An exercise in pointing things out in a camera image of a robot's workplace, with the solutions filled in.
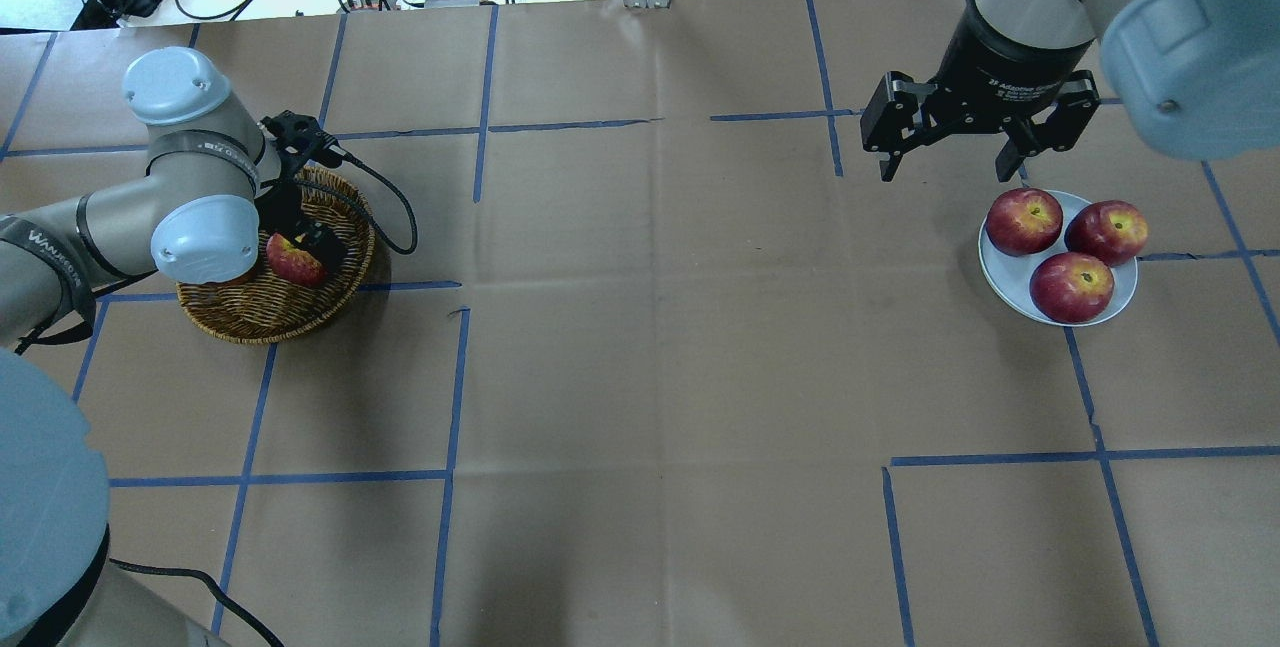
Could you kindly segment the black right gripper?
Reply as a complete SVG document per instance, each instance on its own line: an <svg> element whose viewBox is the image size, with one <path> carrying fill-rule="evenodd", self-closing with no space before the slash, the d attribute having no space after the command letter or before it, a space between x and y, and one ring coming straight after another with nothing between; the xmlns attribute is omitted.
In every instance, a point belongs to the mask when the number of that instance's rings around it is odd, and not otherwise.
<svg viewBox="0 0 1280 647"><path fill-rule="evenodd" d="M979 17L957 22L929 79L888 70L861 114L861 146L878 152L879 178L891 182L913 149L950 135L1004 132L995 174L1007 183L1041 154L1036 117L1046 109L1093 109L1094 74L1079 68L1085 46L1015 42Z"/></svg>

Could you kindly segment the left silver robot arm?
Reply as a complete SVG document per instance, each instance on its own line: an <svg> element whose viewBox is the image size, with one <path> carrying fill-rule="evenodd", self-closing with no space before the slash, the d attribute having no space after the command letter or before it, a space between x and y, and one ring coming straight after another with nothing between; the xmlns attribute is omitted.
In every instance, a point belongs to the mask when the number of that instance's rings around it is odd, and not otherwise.
<svg viewBox="0 0 1280 647"><path fill-rule="evenodd" d="M312 234L300 173L346 152L312 117L255 120L192 47L136 59L123 96L148 132L143 176L3 218L3 643L219 646L110 555L104 456L70 396L24 357L87 340L104 295L161 273L250 272L260 231Z"/></svg>

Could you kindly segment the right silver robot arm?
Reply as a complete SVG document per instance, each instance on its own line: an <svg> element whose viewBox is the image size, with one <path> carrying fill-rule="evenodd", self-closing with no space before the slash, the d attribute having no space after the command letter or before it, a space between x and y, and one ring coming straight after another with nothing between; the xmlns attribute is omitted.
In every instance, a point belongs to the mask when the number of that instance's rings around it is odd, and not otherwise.
<svg viewBox="0 0 1280 647"><path fill-rule="evenodd" d="M1187 161L1277 146L1279 0L965 0L938 70L891 70L860 118L891 181L911 150L954 135L1005 135L1005 182L1030 158L1075 146L1100 106L1082 58L1142 141Z"/></svg>

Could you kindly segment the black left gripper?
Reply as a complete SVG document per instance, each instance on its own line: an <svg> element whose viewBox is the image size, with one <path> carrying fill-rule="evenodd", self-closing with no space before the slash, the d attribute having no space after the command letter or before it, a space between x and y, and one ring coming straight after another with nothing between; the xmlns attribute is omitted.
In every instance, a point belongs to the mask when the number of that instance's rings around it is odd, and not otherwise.
<svg viewBox="0 0 1280 647"><path fill-rule="evenodd" d="M339 270L347 256L347 246L342 238L332 227L319 220L303 219L291 228L278 231L278 233L284 234L292 243L314 255L328 269L328 273Z"/></svg>

